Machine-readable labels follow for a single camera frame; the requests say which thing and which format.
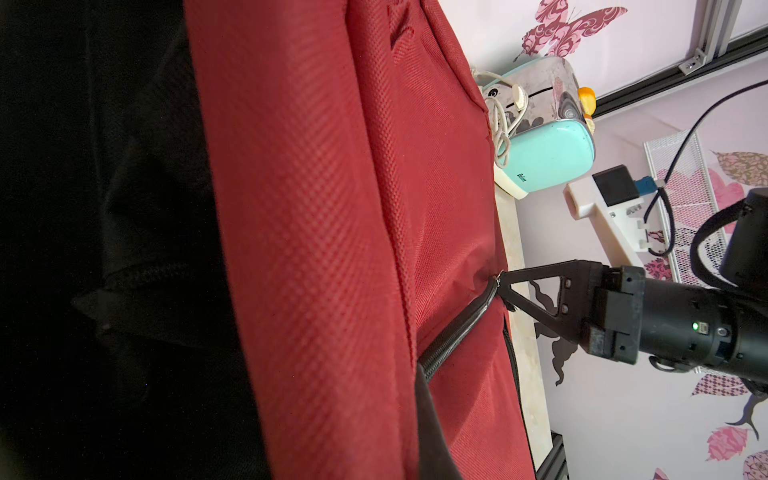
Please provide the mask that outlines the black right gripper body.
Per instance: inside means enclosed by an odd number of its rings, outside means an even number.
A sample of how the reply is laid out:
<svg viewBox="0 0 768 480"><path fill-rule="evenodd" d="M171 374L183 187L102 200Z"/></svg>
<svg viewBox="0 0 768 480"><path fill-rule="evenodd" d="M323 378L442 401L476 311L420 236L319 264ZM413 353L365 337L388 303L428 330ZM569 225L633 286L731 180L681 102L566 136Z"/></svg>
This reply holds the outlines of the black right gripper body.
<svg viewBox="0 0 768 480"><path fill-rule="evenodd" d="M593 356L617 362L635 364L643 352L660 370L706 367L765 384L767 304L648 279L638 267L605 267L580 344Z"/></svg>

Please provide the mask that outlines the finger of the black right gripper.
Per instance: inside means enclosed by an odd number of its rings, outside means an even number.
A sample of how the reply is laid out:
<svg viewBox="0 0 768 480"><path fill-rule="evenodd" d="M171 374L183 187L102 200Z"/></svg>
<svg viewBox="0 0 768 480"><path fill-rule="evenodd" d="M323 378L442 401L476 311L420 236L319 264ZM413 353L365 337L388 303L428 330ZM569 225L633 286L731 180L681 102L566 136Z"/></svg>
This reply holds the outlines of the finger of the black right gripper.
<svg viewBox="0 0 768 480"><path fill-rule="evenodd" d="M603 265L595 261L571 260L498 275L497 295L510 310L521 310L532 318L585 318L592 310L592 301L600 285ZM557 280L557 302L554 311L539 306L519 293L515 286L544 280Z"/></svg>
<svg viewBox="0 0 768 480"><path fill-rule="evenodd" d="M539 307L512 287L500 287L497 295L509 311L521 310L559 337L576 345L580 343L582 317L579 308L562 304L555 314L548 313L543 307Z"/></svg>

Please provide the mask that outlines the red backpack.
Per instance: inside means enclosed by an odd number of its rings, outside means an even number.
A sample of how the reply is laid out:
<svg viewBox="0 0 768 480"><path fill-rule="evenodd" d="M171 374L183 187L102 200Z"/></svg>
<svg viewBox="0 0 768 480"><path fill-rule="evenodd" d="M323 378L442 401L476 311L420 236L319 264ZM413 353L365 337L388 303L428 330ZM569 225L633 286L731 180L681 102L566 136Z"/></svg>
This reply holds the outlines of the red backpack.
<svg viewBox="0 0 768 480"><path fill-rule="evenodd" d="M487 109L436 1L188 1L272 476L426 479L418 358L507 267Z"/></svg>

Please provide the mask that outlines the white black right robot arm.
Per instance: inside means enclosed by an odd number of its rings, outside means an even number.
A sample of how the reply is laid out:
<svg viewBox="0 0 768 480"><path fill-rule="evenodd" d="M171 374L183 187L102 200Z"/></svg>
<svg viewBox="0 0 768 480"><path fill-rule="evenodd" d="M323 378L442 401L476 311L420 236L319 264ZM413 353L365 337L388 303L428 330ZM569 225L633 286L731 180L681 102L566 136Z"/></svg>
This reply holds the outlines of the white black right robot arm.
<svg viewBox="0 0 768 480"><path fill-rule="evenodd" d="M766 188L710 217L689 259L699 286L571 260L502 272L497 294L592 356L633 365L646 353L660 371L705 367L766 394Z"/></svg>

